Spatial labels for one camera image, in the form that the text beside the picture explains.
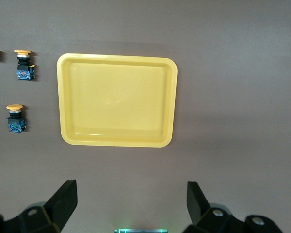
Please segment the brown table cover mat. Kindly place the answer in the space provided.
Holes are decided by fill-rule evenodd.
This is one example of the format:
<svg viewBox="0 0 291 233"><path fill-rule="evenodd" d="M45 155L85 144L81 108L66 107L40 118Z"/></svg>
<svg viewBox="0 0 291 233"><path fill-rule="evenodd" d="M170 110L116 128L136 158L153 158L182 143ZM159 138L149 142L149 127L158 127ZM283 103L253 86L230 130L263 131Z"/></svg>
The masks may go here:
<svg viewBox="0 0 291 233"><path fill-rule="evenodd" d="M14 50L35 79L19 80ZM165 228L191 220L187 181L239 219L291 233L291 0L0 0L0 214L47 201L69 179L64 233ZM156 56L178 67L163 148L74 146L60 133L56 63L65 53ZM8 130L6 106L27 128Z"/></svg>

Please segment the yellow mushroom push button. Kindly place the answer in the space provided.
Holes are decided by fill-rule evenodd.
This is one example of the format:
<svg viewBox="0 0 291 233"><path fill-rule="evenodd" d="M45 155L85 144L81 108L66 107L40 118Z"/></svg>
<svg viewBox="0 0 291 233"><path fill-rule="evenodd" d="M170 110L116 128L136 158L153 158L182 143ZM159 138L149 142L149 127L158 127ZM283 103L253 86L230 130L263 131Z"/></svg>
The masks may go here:
<svg viewBox="0 0 291 233"><path fill-rule="evenodd" d="M26 130L27 124L26 119L22 115L23 105L21 104L11 104L6 106L9 111L8 130L12 133L21 133Z"/></svg>
<svg viewBox="0 0 291 233"><path fill-rule="evenodd" d="M34 80L35 79L35 64L31 64L30 50L14 50L18 60L16 76L19 80Z"/></svg>

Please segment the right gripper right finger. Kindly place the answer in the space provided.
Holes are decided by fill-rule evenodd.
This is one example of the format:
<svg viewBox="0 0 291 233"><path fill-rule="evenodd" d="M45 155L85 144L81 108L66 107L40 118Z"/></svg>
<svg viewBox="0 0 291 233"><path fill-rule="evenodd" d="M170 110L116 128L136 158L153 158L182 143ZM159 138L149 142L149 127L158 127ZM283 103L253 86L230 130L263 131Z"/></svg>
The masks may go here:
<svg viewBox="0 0 291 233"><path fill-rule="evenodd" d="M283 233L271 219L249 215L240 221L226 210L211 207L197 182L187 182L187 209L192 224L185 233Z"/></svg>

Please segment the yellow plastic tray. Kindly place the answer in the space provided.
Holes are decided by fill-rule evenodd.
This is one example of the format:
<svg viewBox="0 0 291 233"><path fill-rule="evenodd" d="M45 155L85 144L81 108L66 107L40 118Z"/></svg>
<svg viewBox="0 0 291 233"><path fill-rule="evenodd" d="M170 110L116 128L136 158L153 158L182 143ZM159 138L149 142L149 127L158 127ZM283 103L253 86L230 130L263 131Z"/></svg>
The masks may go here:
<svg viewBox="0 0 291 233"><path fill-rule="evenodd" d="M82 146L167 146L177 76L169 58L63 54L57 61L63 140Z"/></svg>

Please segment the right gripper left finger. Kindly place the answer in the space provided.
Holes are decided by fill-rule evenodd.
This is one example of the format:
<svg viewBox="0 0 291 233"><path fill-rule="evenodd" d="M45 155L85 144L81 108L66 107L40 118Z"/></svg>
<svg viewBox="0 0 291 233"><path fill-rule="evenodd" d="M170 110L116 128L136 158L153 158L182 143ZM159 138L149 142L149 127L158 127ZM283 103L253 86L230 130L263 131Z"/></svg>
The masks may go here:
<svg viewBox="0 0 291 233"><path fill-rule="evenodd" d="M61 233L77 204L77 182L67 180L43 205L32 205L10 220L0 214L0 233Z"/></svg>

